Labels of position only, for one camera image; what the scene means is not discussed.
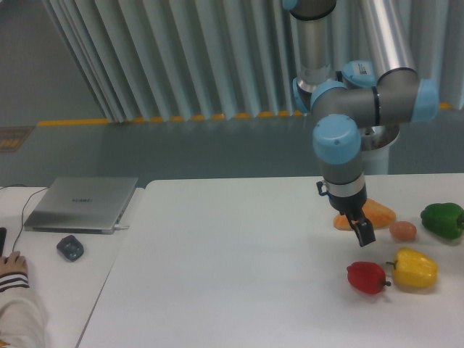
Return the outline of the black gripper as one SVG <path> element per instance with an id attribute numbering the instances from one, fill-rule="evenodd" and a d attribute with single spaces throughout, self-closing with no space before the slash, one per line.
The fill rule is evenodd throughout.
<path id="1" fill-rule="evenodd" d="M 373 225 L 363 212 L 363 206 L 367 201 L 365 185 L 360 188 L 354 183 L 335 185 L 328 181 L 318 181 L 316 186 L 320 196 L 327 196 L 330 205 L 341 215 L 347 216 L 361 247 L 376 240 Z"/>

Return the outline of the cream striped sleeve forearm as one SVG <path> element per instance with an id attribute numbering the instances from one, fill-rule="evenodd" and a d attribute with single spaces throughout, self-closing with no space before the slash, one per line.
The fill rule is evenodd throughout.
<path id="1" fill-rule="evenodd" d="M 27 274 L 1 275 L 1 347 L 45 347 L 45 326 L 41 303 Z"/>

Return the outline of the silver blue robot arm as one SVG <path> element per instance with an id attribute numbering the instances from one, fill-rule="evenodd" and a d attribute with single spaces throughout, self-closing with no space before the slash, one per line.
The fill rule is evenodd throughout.
<path id="1" fill-rule="evenodd" d="M 353 86 L 336 75 L 328 56 L 328 17 L 335 1 L 285 1 L 297 21 L 302 64 L 294 79 L 299 110 L 315 120 L 312 144 L 320 163 L 318 193 L 343 215 L 361 246 L 375 241 L 363 206 L 367 200 L 362 160 L 363 128 L 421 122 L 439 108 L 435 82 L 421 79 L 395 1 L 360 1 L 372 59 L 372 86 Z"/>

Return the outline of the person's hand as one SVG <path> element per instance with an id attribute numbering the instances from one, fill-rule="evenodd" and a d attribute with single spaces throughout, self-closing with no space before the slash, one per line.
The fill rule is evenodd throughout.
<path id="1" fill-rule="evenodd" d="M 13 273 L 28 274 L 26 258 L 19 251 L 11 253 L 8 257 L 1 256 L 0 258 L 0 276 Z"/>

